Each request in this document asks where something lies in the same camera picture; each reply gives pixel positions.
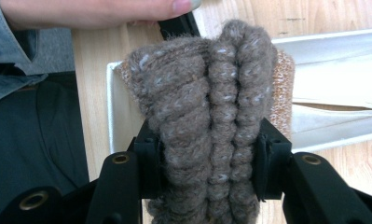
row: wooden surface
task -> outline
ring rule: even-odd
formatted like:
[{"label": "wooden surface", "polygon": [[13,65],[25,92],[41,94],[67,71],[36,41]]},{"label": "wooden surface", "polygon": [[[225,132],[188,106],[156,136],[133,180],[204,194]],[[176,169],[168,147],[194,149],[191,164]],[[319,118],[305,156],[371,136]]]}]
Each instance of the wooden surface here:
[{"label": "wooden surface", "polygon": [[[265,27],[272,37],[287,37],[372,28],[372,0],[204,0],[194,16],[202,36],[217,36],[224,21],[241,19]],[[74,30],[72,35],[90,179],[95,179],[109,154],[106,65],[161,38],[158,27],[126,25],[100,31]],[[128,99],[123,100],[124,111],[131,111]],[[118,114],[118,118],[130,119],[126,114]],[[130,139],[137,129],[122,130],[119,137]],[[319,154],[333,162],[353,187],[372,194],[372,141]],[[263,204],[258,223],[284,223],[281,206]]]}]

